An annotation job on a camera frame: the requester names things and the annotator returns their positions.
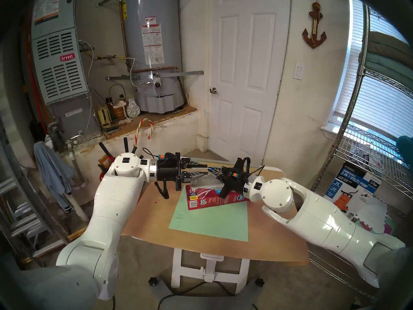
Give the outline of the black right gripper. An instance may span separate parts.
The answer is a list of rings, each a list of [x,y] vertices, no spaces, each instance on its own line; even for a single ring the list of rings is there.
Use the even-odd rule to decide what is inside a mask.
[[[223,193],[244,193],[244,185],[248,183],[249,177],[249,171],[245,171],[244,167],[208,167],[208,171],[223,182]]]

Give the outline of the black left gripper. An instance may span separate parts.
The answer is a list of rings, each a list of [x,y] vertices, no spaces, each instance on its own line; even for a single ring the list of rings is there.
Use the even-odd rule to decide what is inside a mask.
[[[194,183],[196,180],[207,176],[208,172],[191,172],[183,171],[190,163],[192,170],[208,170],[207,164],[202,164],[197,161],[192,161],[189,157],[181,157],[181,154],[167,152],[163,156],[159,156],[156,163],[156,186],[160,191],[167,191],[167,181],[173,181],[176,185],[176,190],[182,190],[182,184]]]

